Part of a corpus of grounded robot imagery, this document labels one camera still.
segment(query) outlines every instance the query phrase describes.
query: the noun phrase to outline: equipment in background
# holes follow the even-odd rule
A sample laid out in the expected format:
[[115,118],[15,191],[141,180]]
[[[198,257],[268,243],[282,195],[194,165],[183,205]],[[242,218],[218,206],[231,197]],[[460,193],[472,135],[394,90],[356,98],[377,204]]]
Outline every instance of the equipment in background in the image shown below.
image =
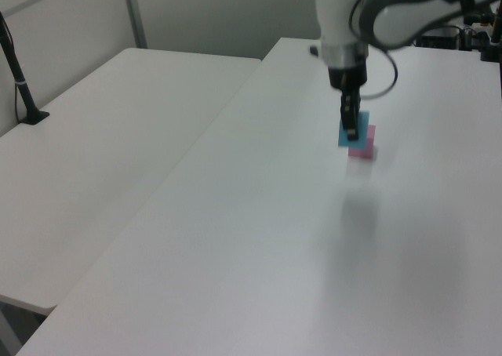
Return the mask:
[[16,57],[12,35],[9,32],[9,27],[7,27],[7,23],[5,22],[2,13],[0,13],[0,44],[2,44],[5,58],[7,58],[10,70],[13,73],[14,81],[16,82],[16,90],[19,89],[21,97],[23,98],[24,106],[26,107],[26,118],[23,118],[19,122],[26,123],[28,125],[36,125],[41,120],[49,117],[49,113],[40,111],[35,106],[28,84],[24,78],[23,71],[21,70],[21,66],[19,65],[19,61]]
[[421,48],[479,51],[481,60],[500,62],[502,57],[502,8],[494,13],[483,7],[464,17],[464,26],[445,25],[418,37],[415,46]]

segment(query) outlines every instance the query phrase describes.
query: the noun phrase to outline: black cable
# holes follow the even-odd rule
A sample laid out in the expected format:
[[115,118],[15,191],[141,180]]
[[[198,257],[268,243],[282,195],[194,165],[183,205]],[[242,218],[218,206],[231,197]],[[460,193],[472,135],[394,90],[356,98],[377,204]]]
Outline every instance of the black cable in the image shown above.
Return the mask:
[[465,33],[465,31],[471,31],[472,33],[474,33],[474,36],[478,35],[478,32],[476,30],[472,29],[471,27],[465,27],[464,33]]
[[[352,34],[355,37],[357,37],[357,38],[359,38],[359,39],[361,39],[361,40],[364,41],[364,38],[362,38],[362,36],[354,30],[354,24],[353,24],[355,10],[358,8],[359,4],[362,1],[363,0],[357,0],[355,2],[355,4],[354,4],[354,7],[352,7],[351,14],[350,14],[349,19],[348,19],[348,27],[349,27],[349,29],[351,30]],[[379,49],[387,57],[387,59],[391,62],[392,67],[394,68],[394,80],[392,81],[392,84],[388,88],[384,89],[382,92],[375,93],[373,95],[368,95],[368,96],[361,96],[361,100],[375,100],[375,99],[379,99],[382,96],[387,95],[395,87],[395,85],[398,82],[399,70],[398,70],[398,65],[396,64],[394,58],[392,58],[392,56],[389,54],[389,52],[387,50],[379,48],[379,47],[377,47],[377,49]]]
[[500,56],[500,91],[502,91],[502,56]]
[[3,20],[3,25],[4,25],[5,29],[7,30],[7,34],[9,35],[10,45],[12,45],[13,50],[15,50],[14,49],[14,38],[13,38],[12,34],[10,33],[9,25],[7,25],[5,20]]
[[16,121],[19,125],[21,122],[19,120],[19,115],[17,114],[17,83],[14,83],[14,113],[16,114]]
[[[12,45],[13,50],[14,49],[14,38],[12,34],[10,33],[9,25],[6,23],[5,20],[2,21],[5,29],[7,30],[7,34],[9,35],[9,40],[10,40],[10,45]],[[19,120],[19,114],[17,113],[17,83],[14,83],[14,114],[16,115],[16,121],[17,124],[19,125],[21,122]]]
[[392,81],[392,84],[389,85],[382,92],[374,93],[373,95],[361,96],[361,100],[380,99],[381,97],[387,95],[395,87],[396,83],[398,82],[399,70],[398,70],[398,65],[396,64],[394,58],[392,58],[392,56],[388,52],[385,52],[382,49],[380,49],[380,51],[387,57],[387,59],[391,62],[392,67],[394,68],[394,80]]

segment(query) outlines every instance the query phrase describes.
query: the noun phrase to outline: white table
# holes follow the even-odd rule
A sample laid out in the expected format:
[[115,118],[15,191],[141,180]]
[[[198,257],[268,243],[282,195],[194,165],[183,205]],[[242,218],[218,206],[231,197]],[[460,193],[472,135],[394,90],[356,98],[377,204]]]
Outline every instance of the white table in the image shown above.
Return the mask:
[[0,301],[48,314],[259,64],[127,49],[0,138]]
[[[395,53],[364,162],[309,44],[277,44],[20,356],[500,353],[498,65]],[[391,75],[373,53],[366,92]]]

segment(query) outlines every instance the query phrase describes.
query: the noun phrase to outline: white wall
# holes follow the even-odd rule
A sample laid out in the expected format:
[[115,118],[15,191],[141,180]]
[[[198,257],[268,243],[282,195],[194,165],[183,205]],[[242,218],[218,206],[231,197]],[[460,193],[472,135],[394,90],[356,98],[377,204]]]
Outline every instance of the white wall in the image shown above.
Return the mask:
[[318,38],[315,0],[138,0],[151,49],[264,58],[281,37]]
[[[42,0],[6,22],[38,107],[123,49],[135,46],[126,0]],[[1,52],[0,135],[16,124],[13,86]]]

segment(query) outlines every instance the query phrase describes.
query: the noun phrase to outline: floor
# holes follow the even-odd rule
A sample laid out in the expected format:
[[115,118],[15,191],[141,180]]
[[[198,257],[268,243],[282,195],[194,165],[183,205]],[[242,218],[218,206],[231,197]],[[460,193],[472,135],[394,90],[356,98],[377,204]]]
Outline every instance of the floor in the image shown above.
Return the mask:
[[44,320],[42,315],[0,303],[0,356],[14,356]]

